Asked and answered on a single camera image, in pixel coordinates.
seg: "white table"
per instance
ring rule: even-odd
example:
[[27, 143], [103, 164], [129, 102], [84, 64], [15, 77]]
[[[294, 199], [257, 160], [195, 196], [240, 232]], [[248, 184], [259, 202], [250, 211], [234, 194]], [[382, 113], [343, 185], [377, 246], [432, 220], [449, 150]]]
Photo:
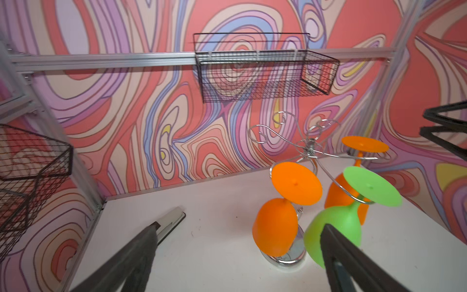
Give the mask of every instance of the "white table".
[[[337, 176], [353, 163], [321, 162]], [[331, 180], [318, 172], [323, 197], [305, 206], [305, 230], [323, 209]], [[71, 287], [75, 287], [147, 225], [180, 206], [186, 218], [157, 248], [146, 291], [329, 291], [325, 270], [306, 255], [295, 271], [270, 264], [251, 227], [260, 207], [280, 197], [269, 170], [260, 170], [107, 202]], [[404, 200], [398, 208], [374, 204], [361, 248], [414, 292], [467, 291], [467, 246]]]

